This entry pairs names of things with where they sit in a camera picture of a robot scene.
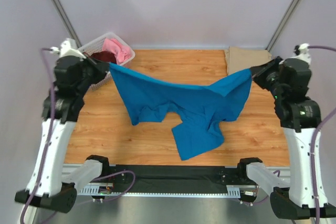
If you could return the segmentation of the left aluminium corner post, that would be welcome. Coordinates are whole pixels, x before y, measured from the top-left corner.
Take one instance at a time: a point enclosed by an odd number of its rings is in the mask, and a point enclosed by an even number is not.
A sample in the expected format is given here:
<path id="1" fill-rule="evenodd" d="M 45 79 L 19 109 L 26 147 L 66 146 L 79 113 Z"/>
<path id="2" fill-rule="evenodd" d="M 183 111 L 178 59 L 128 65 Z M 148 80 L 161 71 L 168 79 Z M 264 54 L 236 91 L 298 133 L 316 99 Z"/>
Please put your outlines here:
<path id="1" fill-rule="evenodd" d="M 66 31 L 68 32 L 70 38 L 74 39 L 79 47 L 82 46 L 82 43 L 77 35 L 74 26 L 72 25 L 62 3 L 60 0 L 51 0 L 54 8 L 56 9 L 57 14 L 59 15 Z"/>

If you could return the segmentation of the blue t shirt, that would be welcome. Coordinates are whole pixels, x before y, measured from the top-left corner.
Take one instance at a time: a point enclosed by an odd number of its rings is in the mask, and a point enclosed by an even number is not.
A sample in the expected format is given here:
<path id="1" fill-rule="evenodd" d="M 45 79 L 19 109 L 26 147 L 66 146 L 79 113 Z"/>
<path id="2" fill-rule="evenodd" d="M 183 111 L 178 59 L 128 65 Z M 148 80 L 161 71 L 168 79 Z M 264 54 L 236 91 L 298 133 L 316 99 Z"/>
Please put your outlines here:
<path id="1" fill-rule="evenodd" d="M 219 124 L 238 119 L 252 83 L 249 69 L 208 86 L 164 82 L 115 64 L 110 73 L 132 125 L 162 122 L 169 112 L 180 116 L 172 133 L 183 161 L 223 144 Z"/>

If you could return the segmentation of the folded beige t shirt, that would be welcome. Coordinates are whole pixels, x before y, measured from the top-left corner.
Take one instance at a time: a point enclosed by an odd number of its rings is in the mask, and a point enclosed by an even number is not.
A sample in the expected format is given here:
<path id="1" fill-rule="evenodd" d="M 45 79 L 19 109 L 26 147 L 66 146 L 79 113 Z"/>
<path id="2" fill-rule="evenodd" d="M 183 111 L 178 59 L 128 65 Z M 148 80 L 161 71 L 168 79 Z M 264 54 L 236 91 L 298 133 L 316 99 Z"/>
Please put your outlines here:
<path id="1" fill-rule="evenodd" d="M 229 47 L 224 52 L 228 75 L 253 66 L 263 65 L 271 60 L 271 54 L 267 50 Z"/>

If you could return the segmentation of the pink t shirt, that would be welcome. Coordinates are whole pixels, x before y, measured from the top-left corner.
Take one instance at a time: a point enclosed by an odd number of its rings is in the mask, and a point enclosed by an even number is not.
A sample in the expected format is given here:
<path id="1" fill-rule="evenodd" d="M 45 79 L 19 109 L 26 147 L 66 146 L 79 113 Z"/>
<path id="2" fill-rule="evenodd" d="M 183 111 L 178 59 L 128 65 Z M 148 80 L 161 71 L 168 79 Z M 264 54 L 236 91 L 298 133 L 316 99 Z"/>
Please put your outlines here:
<path id="1" fill-rule="evenodd" d="M 113 53 L 116 58 L 116 62 L 119 65 L 129 60 L 132 56 L 131 48 L 127 45 L 120 43 L 115 38 L 106 38 L 104 40 L 102 50 Z"/>

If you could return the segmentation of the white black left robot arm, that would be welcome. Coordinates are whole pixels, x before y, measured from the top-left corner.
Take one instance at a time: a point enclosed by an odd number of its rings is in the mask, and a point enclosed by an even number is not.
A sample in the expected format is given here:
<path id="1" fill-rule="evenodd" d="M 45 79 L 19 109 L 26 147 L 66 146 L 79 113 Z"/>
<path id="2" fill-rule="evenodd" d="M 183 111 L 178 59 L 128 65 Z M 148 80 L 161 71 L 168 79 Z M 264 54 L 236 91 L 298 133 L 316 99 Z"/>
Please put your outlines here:
<path id="1" fill-rule="evenodd" d="M 34 172 L 26 188 L 15 194 L 15 202 L 68 213 L 77 193 L 86 184 L 109 171 L 106 157 L 90 155 L 70 175 L 63 177 L 62 168 L 68 143 L 84 96 L 90 86 L 103 80 L 109 64 L 92 58 L 65 56 L 54 67 L 55 82 L 44 100 L 41 144 Z"/>

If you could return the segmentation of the right aluminium corner post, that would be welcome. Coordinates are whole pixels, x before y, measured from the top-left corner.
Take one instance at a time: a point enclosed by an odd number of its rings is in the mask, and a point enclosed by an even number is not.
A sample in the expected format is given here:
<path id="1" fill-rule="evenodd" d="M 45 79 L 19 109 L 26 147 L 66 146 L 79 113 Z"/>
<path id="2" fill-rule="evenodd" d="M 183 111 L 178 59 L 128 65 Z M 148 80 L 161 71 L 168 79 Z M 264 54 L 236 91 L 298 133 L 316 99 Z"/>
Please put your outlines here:
<path id="1" fill-rule="evenodd" d="M 286 25 L 290 21 L 291 17 L 295 13 L 297 7 L 299 6 L 301 0 L 291 0 L 289 6 L 287 7 L 286 11 L 284 12 L 284 15 L 282 16 L 276 30 L 274 31 L 268 45 L 266 46 L 266 50 L 268 52 L 271 52 L 273 47 L 275 46 L 276 42 L 280 38 L 283 30 L 285 29 Z"/>

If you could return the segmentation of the aluminium corner post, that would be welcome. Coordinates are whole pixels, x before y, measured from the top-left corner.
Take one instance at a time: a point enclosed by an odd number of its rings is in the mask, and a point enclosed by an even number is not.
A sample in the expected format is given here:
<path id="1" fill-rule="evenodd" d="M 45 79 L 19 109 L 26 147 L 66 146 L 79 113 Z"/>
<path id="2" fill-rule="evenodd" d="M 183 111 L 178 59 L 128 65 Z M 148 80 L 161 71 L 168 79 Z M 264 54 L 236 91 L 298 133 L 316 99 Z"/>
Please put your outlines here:
<path id="1" fill-rule="evenodd" d="M 77 35 L 74 26 L 72 25 L 62 3 L 60 0 L 51 0 L 54 8 L 56 9 L 57 14 L 59 15 L 66 31 L 68 32 L 70 38 L 74 39 L 79 47 L 82 46 L 82 43 Z"/>
<path id="2" fill-rule="evenodd" d="M 273 47 L 275 46 L 276 42 L 280 38 L 283 30 L 285 29 L 286 25 L 290 21 L 291 17 L 295 13 L 297 7 L 299 6 L 301 0 L 291 0 L 289 6 L 287 7 L 286 11 L 284 12 L 284 15 L 282 16 L 276 30 L 274 31 L 268 45 L 266 46 L 266 50 L 268 52 L 271 52 Z"/>

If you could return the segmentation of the white perforated plastic basket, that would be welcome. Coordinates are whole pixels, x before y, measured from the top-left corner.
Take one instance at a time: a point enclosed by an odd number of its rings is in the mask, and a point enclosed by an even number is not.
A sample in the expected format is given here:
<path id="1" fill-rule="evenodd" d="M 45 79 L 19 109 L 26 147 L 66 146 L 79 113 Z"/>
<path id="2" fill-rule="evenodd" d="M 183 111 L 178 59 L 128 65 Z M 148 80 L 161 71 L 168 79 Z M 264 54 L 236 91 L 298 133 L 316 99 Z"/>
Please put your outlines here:
<path id="1" fill-rule="evenodd" d="M 135 57 L 131 47 L 116 34 L 109 32 L 81 46 L 79 51 L 93 59 L 128 68 Z"/>

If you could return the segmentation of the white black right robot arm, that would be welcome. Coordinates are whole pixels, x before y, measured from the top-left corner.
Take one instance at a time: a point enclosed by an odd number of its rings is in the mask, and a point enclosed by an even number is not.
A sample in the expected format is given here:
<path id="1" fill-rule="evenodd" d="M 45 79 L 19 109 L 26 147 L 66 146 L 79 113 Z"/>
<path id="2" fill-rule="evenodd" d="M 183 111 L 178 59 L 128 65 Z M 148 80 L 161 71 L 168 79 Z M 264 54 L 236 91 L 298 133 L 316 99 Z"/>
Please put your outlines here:
<path id="1" fill-rule="evenodd" d="M 250 70 L 253 81 L 274 98 L 288 144 L 290 181 L 277 177 L 258 158 L 241 159 L 245 176 L 269 196 L 279 219 L 314 218 L 319 223 L 321 218 L 334 218 L 335 206 L 328 202 L 320 172 L 321 111 L 307 96 L 310 65 L 298 58 L 276 57 Z"/>

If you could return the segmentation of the dark red t shirt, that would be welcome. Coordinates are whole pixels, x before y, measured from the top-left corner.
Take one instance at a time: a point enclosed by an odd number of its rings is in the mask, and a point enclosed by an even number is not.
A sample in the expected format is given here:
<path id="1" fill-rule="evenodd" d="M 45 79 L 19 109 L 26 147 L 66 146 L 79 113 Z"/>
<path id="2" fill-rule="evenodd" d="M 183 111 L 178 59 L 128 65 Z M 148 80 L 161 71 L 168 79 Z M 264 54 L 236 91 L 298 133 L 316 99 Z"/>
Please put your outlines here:
<path id="1" fill-rule="evenodd" d="M 115 54 L 109 51 L 95 52 L 90 57 L 102 62 L 117 64 Z"/>

